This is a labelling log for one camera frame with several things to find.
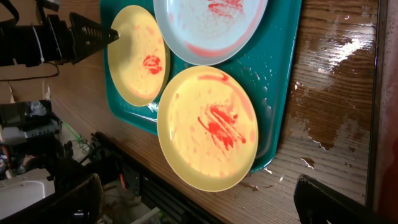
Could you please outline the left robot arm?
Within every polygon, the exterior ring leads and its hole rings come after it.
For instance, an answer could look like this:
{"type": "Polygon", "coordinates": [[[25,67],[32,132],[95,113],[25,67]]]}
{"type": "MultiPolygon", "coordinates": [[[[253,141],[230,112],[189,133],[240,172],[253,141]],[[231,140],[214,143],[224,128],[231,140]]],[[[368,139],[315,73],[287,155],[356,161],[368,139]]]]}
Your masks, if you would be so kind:
{"type": "Polygon", "coordinates": [[[19,13],[9,0],[1,0],[12,19],[1,22],[1,66],[35,67],[55,62],[76,64],[119,39],[116,30],[77,13],[69,13],[71,26],[44,9],[59,10],[59,1],[36,0],[39,25],[19,26],[19,13]]]}

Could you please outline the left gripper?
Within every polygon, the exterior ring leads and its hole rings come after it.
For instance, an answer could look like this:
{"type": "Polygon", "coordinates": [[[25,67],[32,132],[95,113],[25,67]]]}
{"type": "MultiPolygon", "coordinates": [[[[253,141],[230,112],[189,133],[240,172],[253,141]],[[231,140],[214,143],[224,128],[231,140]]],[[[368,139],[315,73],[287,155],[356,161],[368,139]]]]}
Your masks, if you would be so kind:
{"type": "Polygon", "coordinates": [[[55,14],[48,15],[43,24],[32,26],[39,64],[76,64],[119,39],[116,30],[87,17],[71,12],[69,18],[70,29],[55,14]]]}

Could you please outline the light blue plate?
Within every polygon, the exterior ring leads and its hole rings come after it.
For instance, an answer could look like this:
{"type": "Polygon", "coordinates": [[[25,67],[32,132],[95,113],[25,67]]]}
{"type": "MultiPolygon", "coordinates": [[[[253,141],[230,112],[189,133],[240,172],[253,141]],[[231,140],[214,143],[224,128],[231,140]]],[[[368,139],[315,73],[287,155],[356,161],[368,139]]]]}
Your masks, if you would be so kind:
{"type": "Polygon", "coordinates": [[[268,0],[154,0],[162,37],[172,52],[194,65],[216,65],[249,42],[268,0]]]}

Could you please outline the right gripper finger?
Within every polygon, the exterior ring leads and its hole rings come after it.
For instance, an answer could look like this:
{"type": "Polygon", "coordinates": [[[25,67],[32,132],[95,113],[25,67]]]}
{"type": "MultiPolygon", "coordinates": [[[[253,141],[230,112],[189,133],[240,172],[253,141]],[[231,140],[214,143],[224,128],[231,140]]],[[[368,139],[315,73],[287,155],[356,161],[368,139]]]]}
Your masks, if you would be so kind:
{"type": "Polygon", "coordinates": [[[305,174],[297,179],[294,204],[301,224],[393,222],[305,174]]]}

